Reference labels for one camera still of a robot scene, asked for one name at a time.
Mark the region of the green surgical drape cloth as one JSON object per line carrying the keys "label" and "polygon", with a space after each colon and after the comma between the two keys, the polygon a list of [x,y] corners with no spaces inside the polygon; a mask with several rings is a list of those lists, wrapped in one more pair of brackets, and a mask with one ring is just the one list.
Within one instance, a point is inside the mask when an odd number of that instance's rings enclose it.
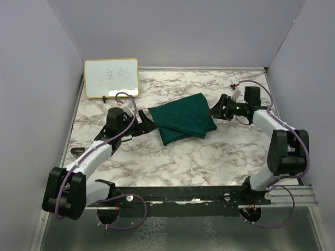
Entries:
{"label": "green surgical drape cloth", "polygon": [[159,129],[164,146],[190,137],[204,139],[207,132],[217,129],[202,93],[152,107],[148,111]]}

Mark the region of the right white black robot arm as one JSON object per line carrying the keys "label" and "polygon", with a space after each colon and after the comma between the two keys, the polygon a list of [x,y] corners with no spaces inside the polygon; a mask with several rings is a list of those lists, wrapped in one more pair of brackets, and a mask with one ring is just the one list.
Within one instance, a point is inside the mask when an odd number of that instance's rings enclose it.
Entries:
{"label": "right white black robot arm", "polygon": [[230,121],[244,117],[248,124],[262,129],[271,139],[267,153],[267,166],[245,179],[241,186],[240,198],[245,204],[253,204],[270,187],[288,178],[300,178],[309,169],[309,134],[306,130],[290,127],[270,109],[261,104],[261,87],[247,86],[244,101],[238,102],[240,90],[237,84],[230,85],[231,96],[221,95],[211,108],[215,119]]}

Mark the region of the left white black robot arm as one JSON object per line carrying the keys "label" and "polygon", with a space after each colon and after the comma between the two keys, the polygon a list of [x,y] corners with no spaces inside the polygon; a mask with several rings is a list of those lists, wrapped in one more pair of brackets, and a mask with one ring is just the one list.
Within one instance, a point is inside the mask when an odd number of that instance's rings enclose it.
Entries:
{"label": "left white black robot arm", "polygon": [[123,108],[110,108],[106,124],[87,151],[65,168],[55,167],[50,171],[42,209],[54,213],[59,219],[77,220],[85,207],[95,202],[106,207],[112,205],[116,199],[114,183],[97,180],[88,186],[86,181],[118,150],[123,137],[134,138],[156,128],[142,110],[131,114]]}

